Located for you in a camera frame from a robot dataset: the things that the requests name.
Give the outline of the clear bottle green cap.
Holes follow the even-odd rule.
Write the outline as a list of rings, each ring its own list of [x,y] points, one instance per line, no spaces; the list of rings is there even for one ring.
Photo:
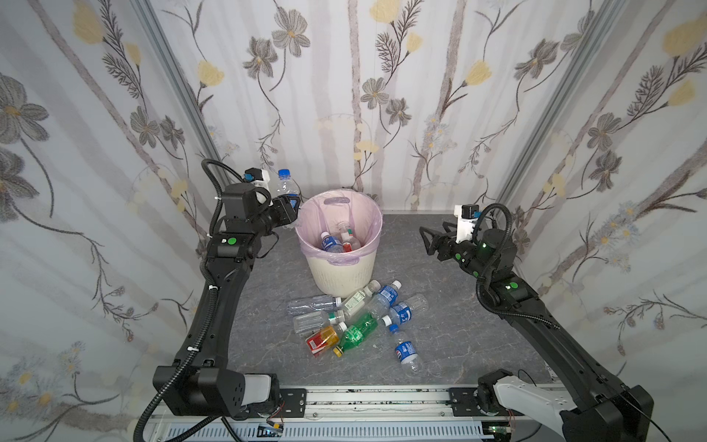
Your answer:
[[[296,334],[315,333],[329,326],[337,325],[345,319],[342,311],[314,311],[293,319]]]

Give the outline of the small blue label bottle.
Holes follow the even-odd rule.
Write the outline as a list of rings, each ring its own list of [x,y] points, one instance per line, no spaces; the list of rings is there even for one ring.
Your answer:
[[[417,294],[392,306],[380,320],[386,327],[392,325],[402,326],[414,317],[425,313],[428,307],[429,304],[425,295]]]

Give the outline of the pepsi bottle blue cap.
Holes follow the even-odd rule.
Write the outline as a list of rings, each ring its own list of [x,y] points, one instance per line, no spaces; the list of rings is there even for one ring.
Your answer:
[[[388,326],[388,331],[394,344],[394,353],[403,371],[409,375],[419,374],[423,361],[412,341],[412,335],[396,324]]]

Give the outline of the clear bottle green red label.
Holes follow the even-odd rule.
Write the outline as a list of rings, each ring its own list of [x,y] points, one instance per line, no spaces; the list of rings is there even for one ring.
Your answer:
[[[355,237],[355,232],[349,222],[341,221],[337,224],[337,228],[346,252],[354,252],[362,248],[362,244],[359,239]]]

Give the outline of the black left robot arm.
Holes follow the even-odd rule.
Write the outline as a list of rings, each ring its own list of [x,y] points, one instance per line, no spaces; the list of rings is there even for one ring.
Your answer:
[[[261,241],[276,228],[293,224],[301,199],[296,194],[273,197],[240,174],[222,186],[213,168],[233,171],[214,159],[201,163],[215,188],[215,211],[200,272],[204,291],[174,360],[158,366],[153,377],[156,395],[134,428],[133,439],[144,440],[148,421],[160,403],[176,416],[198,416],[200,422],[178,436],[183,441],[213,421],[246,419],[253,414],[278,414],[284,405],[274,374],[243,374],[228,366],[231,330],[243,289],[257,260]]]

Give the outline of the pepsi bottle white cap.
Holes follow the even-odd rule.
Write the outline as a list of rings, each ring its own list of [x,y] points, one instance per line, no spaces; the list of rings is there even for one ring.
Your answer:
[[[344,245],[329,232],[325,231],[320,234],[321,249],[329,253],[344,253]]]

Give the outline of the blue label bottle white cap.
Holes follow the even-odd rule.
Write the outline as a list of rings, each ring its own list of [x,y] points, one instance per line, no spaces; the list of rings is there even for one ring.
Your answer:
[[[371,298],[370,302],[368,302],[366,311],[376,320],[386,316],[390,308],[396,303],[400,290],[401,282],[398,280],[393,281],[389,285],[385,285]]]

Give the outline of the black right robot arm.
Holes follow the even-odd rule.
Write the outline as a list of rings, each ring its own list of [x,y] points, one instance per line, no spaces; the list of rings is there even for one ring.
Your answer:
[[[442,262],[453,260],[473,276],[479,304],[516,329],[567,391],[560,397],[499,369],[478,380],[474,401],[479,411],[519,412],[566,441],[646,440],[654,409],[650,394],[641,386],[627,386],[598,363],[516,274],[510,210],[490,204],[463,238],[449,223],[443,227],[420,229],[426,253]]]

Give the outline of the blue label water bottle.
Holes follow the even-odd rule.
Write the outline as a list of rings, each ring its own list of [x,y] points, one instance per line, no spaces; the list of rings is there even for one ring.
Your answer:
[[[301,191],[292,178],[289,169],[280,169],[278,171],[276,193],[278,197],[287,201],[295,211],[299,210],[301,206]]]

